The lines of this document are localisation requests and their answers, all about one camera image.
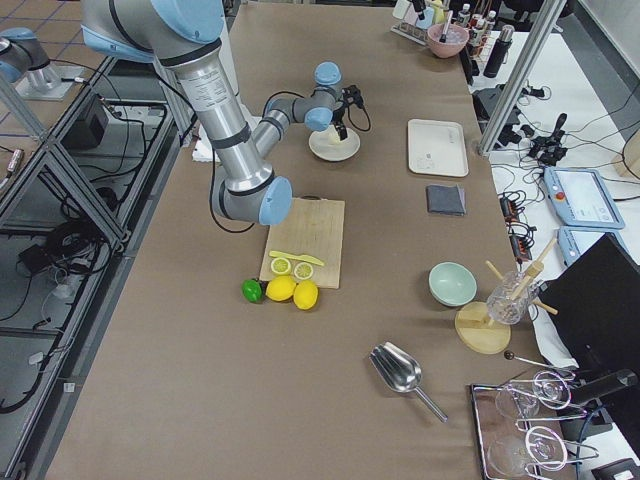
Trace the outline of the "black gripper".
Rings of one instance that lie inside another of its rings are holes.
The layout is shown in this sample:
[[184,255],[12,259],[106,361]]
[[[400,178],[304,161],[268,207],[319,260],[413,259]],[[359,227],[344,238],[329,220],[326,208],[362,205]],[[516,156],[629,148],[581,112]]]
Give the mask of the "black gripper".
[[349,85],[342,88],[341,97],[337,101],[336,108],[333,111],[331,124],[335,126],[335,130],[340,141],[344,141],[348,138],[347,127],[343,124],[344,114],[347,114],[352,126],[357,128],[357,125],[351,119],[350,115],[350,107],[352,105],[355,105],[359,109],[363,109],[363,97],[361,90],[357,85]]
[[411,0],[414,11],[416,12],[419,20],[426,19],[426,2],[424,0]]

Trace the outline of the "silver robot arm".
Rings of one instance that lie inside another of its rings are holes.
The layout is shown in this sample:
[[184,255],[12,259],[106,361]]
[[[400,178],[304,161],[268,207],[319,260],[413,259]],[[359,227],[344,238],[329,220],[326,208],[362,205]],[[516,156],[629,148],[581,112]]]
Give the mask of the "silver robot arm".
[[211,183],[211,208],[231,220],[282,222],[292,187],[265,157],[294,123],[318,132],[330,127],[344,103],[339,67],[319,64],[309,97],[272,101],[252,127],[232,83],[235,69],[220,58],[226,41],[222,2],[85,1],[82,14],[84,41],[93,50],[139,63],[158,61],[176,75],[221,162]]

